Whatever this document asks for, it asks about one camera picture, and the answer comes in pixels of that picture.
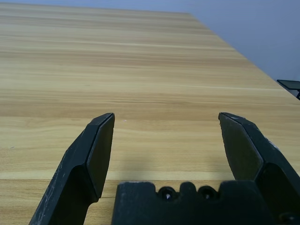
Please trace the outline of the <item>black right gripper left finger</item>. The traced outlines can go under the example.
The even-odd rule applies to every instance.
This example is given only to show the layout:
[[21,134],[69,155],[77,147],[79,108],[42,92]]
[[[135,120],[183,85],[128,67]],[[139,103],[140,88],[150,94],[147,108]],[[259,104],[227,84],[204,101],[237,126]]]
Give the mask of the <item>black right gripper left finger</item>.
[[94,118],[66,150],[31,225],[82,225],[101,198],[109,167],[115,115]]

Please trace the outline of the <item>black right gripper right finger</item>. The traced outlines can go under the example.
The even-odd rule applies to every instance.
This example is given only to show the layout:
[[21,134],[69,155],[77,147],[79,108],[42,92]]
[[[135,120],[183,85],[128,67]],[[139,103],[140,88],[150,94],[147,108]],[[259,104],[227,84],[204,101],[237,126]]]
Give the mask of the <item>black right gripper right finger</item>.
[[227,112],[218,115],[228,164],[236,180],[258,187],[275,221],[300,223],[300,177],[253,122]]

